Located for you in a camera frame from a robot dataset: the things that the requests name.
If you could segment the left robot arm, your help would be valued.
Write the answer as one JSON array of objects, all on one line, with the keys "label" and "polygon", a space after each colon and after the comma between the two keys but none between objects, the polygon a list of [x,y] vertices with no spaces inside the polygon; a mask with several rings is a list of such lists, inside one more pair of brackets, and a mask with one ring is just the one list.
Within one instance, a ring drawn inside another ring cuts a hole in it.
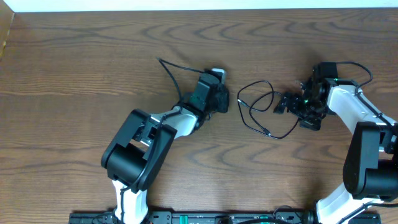
[{"label": "left robot arm", "polygon": [[116,190],[115,223],[142,223],[148,214],[147,190],[154,182],[173,141],[199,130],[213,113],[227,113],[226,72],[205,70],[194,92],[171,110],[130,112],[101,158]]}]

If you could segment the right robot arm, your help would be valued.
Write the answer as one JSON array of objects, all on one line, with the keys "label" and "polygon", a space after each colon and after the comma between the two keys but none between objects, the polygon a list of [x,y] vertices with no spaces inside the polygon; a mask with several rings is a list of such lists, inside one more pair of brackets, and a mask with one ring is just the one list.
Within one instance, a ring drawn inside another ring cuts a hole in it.
[{"label": "right robot arm", "polygon": [[377,109],[361,85],[338,76],[337,62],[321,62],[302,84],[302,94],[284,93],[274,113],[292,113],[301,127],[318,131],[337,115],[352,134],[343,182],[302,223],[348,223],[370,207],[397,206],[397,121]]}]

